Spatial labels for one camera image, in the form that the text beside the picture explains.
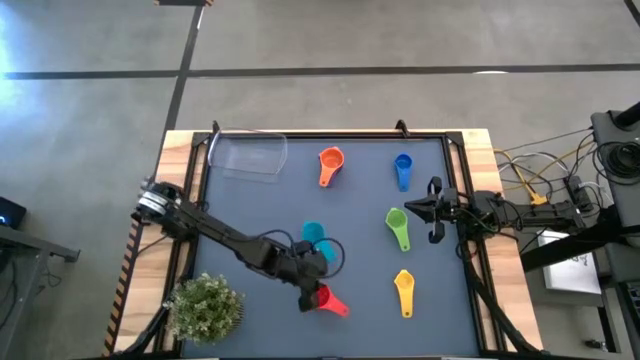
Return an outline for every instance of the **black mat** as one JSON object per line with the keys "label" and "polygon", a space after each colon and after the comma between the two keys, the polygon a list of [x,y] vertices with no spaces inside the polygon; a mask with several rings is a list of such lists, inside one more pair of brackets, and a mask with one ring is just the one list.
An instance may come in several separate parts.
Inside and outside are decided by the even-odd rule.
{"label": "black mat", "polygon": [[[338,146],[345,166],[333,187],[318,186],[318,154]],[[401,152],[413,157],[409,192],[398,191],[393,167]],[[212,167],[209,212],[246,234],[279,228],[300,238],[305,221],[324,224],[346,249],[346,265],[327,284],[350,309],[348,318],[326,311],[300,313],[299,291],[246,268],[222,246],[202,238],[196,272],[224,274],[246,294],[243,324],[216,344],[187,342],[184,357],[318,357],[476,355],[473,319],[457,233],[448,226],[439,245],[430,226],[408,213],[411,250],[403,253],[384,220],[391,207],[426,194],[432,176],[447,181],[439,140],[289,140],[277,182],[238,180]],[[402,318],[393,284],[407,269],[416,281],[414,314]]]}

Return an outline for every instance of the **concrete floor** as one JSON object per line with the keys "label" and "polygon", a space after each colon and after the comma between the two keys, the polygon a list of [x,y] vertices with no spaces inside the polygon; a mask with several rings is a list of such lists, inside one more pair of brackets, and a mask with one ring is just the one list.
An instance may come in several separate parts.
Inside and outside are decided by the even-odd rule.
{"label": "concrete floor", "polygon": [[[178,69],[193,9],[151,3],[6,0],[0,71]],[[216,0],[191,68],[638,62],[640,28],[622,0]],[[17,154],[0,157],[0,196],[29,209],[26,231],[82,249],[75,265],[52,262],[64,280],[37,297],[17,359],[99,355],[128,214],[153,170],[174,86],[0,81],[0,152]],[[176,128],[208,129],[214,119],[390,128],[402,118],[416,128],[488,128],[506,148],[586,128],[592,112],[624,109],[638,94],[639,72],[190,79]],[[561,154],[580,138],[533,149]],[[587,165],[581,175],[593,179]],[[584,348],[601,337],[595,309],[553,303],[536,276],[528,279],[547,350],[632,358],[626,343],[622,354]]]}

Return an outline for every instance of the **yellow cable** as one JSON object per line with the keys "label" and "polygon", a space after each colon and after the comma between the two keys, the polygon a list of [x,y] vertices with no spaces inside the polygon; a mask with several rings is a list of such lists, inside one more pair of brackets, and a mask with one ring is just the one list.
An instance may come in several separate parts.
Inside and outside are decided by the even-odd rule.
{"label": "yellow cable", "polygon": [[[509,159],[510,163],[513,163],[513,159],[511,158],[511,155],[509,155],[506,151],[501,150],[501,149],[493,149],[493,152],[503,155],[504,157]],[[513,166],[513,170],[518,175],[518,178],[520,178],[520,182],[522,183],[522,186],[529,193],[529,197],[531,197],[531,204],[533,204],[533,205],[542,205],[542,204],[546,204],[548,202],[548,199],[547,199],[546,196],[542,196],[542,195],[538,194],[536,192],[536,190],[533,187],[531,187],[531,185],[529,185],[527,183],[527,181],[524,179],[524,176],[522,176],[522,173],[520,172],[520,170],[516,166]]]}
{"label": "yellow cable", "polygon": [[559,158],[557,158],[557,159],[553,160],[553,161],[552,161],[552,162],[550,162],[547,166],[543,167],[543,168],[542,168],[542,170],[538,171],[535,175],[533,175],[533,176],[531,177],[531,179],[527,180],[524,184],[522,184],[522,185],[517,185],[517,186],[512,186],[512,187],[508,187],[508,188],[504,188],[503,190],[504,190],[504,191],[507,191],[507,190],[516,190],[516,189],[520,189],[520,188],[522,188],[522,187],[524,187],[524,186],[529,185],[529,183],[530,183],[533,179],[535,179],[535,178],[539,177],[543,172],[547,171],[547,169],[549,169],[551,166],[553,166],[553,164],[557,163],[557,162],[558,162],[558,161],[560,161],[560,160],[564,160],[565,158],[567,158],[567,157],[569,157],[569,156],[571,156],[571,155],[573,155],[573,154],[577,153],[578,151],[580,151],[580,150],[584,149],[585,147],[587,147],[587,146],[589,146],[589,145],[591,145],[591,144],[593,144],[593,141],[589,141],[588,143],[586,143],[586,144],[584,144],[584,145],[580,146],[579,148],[577,148],[577,149],[575,149],[575,150],[573,150],[573,151],[570,151],[570,152],[568,152],[568,153],[566,153],[566,154],[564,154],[564,155],[560,156]]}

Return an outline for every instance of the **clear plastic container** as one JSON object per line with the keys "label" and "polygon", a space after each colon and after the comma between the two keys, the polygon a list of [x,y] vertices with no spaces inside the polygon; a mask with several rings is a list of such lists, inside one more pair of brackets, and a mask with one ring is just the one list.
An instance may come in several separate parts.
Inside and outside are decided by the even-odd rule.
{"label": "clear plastic container", "polygon": [[278,133],[223,129],[213,137],[209,165],[224,176],[274,182],[287,160],[287,138]]}

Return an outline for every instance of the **potted plant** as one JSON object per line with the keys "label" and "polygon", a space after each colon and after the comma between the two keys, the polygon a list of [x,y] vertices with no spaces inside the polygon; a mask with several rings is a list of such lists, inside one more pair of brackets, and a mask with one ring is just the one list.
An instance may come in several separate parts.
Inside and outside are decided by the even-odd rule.
{"label": "potted plant", "polygon": [[215,344],[237,328],[244,316],[244,295],[229,288],[224,276],[178,284],[164,306],[171,310],[168,329],[178,339]]}

